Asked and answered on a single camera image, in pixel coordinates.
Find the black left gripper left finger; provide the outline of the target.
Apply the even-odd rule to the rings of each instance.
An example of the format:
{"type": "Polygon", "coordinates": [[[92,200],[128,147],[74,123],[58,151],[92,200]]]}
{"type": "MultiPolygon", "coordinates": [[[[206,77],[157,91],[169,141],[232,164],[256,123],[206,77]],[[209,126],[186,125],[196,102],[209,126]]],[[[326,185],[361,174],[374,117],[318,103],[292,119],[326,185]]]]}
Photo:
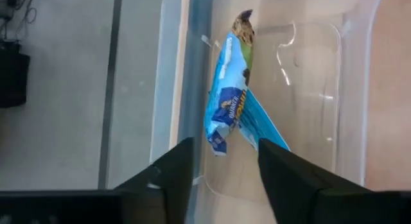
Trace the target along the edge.
{"type": "Polygon", "coordinates": [[[185,224],[194,139],[113,189],[0,191],[0,224],[185,224]]]}

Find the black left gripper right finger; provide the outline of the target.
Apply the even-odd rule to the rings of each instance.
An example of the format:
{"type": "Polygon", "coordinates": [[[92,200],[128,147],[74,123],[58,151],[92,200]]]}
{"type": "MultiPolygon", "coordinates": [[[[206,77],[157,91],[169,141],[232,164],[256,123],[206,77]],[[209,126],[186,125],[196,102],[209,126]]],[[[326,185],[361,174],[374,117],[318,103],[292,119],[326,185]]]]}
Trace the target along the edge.
{"type": "Polygon", "coordinates": [[[372,191],[268,139],[258,165],[277,224],[411,224],[411,191],[372,191]]]}

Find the blue granola bar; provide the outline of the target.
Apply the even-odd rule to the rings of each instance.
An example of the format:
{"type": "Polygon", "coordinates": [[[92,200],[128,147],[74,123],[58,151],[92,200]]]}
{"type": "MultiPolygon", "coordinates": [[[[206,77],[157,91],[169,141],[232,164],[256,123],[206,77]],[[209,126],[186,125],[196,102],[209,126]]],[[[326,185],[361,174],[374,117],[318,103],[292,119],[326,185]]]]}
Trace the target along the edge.
{"type": "Polygon", "coordinates": [[[261,138],[268,139],[274,144],[290,151],[282,135],[250,89],[246,93],[239,126],[242,136],[256,151],[259,151],[258,142],[261,138]]]}
{"type": "Polygon", "coordinates": [[[240,12],[222,42],[208,94],[204,128],[215,155],[227,154],[226,138],[243,113],[253,63],[252,9],[240,12]]]}

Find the clear plastic bin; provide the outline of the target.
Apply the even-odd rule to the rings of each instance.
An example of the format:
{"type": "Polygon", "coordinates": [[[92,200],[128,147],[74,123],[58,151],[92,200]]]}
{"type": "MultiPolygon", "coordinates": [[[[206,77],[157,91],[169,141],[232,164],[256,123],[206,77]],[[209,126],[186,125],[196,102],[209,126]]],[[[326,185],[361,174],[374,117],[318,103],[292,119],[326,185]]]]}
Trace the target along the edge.
{"type": "Polygon", "coordinates": [[[170,143],[195,138],[195,203],[264,205],[257,153],[235,130],[212,154],[202,118],[223,39],[253,11],[250,89],[295,154],[354,183],[365,182],[372,26],[381,0],[163,0],[161,32],[176,26],[170,143]]]}

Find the black box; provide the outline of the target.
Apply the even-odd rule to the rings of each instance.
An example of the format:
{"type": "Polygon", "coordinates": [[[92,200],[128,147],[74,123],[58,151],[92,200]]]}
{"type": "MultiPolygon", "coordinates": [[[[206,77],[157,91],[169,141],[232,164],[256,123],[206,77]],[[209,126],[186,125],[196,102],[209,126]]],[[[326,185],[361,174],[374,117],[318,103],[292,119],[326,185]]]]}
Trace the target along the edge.
{"type": "Polygon", "coordinates": [[[30,56],[16,41],[0,40],[0,108],[26,103],[30,56]]]}

